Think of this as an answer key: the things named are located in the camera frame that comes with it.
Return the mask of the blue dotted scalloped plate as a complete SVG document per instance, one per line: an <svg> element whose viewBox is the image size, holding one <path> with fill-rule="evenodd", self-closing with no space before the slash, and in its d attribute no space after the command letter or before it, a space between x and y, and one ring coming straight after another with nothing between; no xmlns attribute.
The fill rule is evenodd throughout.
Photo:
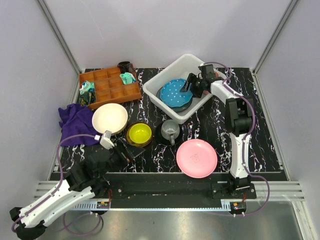
<svg viewBox="0 0 320 240"><path fill-rule="evenodd" d="M160 90L159 99L170 108L182 107L189 103L193 98L190 89L186 92L180 92L186 82L183 78L167 82Z"/></svg>

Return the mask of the translucent white plastic bin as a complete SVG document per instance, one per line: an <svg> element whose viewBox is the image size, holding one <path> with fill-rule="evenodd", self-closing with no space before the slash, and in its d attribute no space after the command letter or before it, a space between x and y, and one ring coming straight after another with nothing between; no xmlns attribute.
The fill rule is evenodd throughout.
<svg viewBox="0 0 320 240"><path fill-rule="evenodd" d="M211 89L213 93L203 94L201 98L193 98L191 105L181 112L175 112L169 106L167 106L160 98L157 97L157 92L166 83L175 79L187 79L190 73L197 75L200 73L199 66L204 62L194 56L187 53L180 56L177 60L167 66L164 70L152 77L146 83L143 84L143 91L148 95L150 101L167 114L171 119L178 124L185 123L201 106L203 106L213 96L218 98L223 104L226 103L226 99L230 94L223 86L222 80L217 80L213 83Z"/></svg>

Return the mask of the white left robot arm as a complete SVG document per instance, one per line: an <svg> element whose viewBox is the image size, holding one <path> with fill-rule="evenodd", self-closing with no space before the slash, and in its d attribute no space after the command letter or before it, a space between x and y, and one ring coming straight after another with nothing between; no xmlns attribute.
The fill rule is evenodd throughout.
<svg viewBox="0 0 320 240"><path fill-rule="evenodd" d="M144 152L141 147L127 144L124 140L113 143L105 135L86 134L109 150L106 159L88 158L60 174L59 182L38 200L26 207L10 210L13 221L11 230L21 240L35 240L57 218L91 198L103 198L111 189L102 177L115 167L127 164Z"/></svg>

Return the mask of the teal ceramic floral plate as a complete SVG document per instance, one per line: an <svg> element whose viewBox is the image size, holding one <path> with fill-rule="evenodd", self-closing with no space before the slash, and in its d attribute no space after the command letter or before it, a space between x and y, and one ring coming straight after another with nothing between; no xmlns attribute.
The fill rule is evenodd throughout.
<svg viewBox="0 0 320 240"><path fill-rule="evenodd" d="M156 97L161 99L161 90L162 88L160 88L157 93L156 93ZM179 107L170 107L174 112L176 113L180 113L183 112L185 110L187 110L191 104L192 104L193 98L191 98L191 100L189 102L187 102L186 104L184 104L183 106L179 106Z"/></svg>

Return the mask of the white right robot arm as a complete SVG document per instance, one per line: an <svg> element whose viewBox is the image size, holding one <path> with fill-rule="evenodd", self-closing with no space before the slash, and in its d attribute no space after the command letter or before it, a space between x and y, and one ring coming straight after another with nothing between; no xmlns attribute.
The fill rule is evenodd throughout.
<svg viewBox="0 0 320 240"><path fill-rule="evenodd" d="M206 62L198 66L200 73L190 73L186 83L180 89L184 93L190 90L199 98L205 91L217 97L225 105L224 125L231 139L231 167L225 190L232 198L239 198L251 187L249 171L249 143L256 124L255 111L250 96L244 96L228 85L232 77L216 76L215 62Z"/></svg>

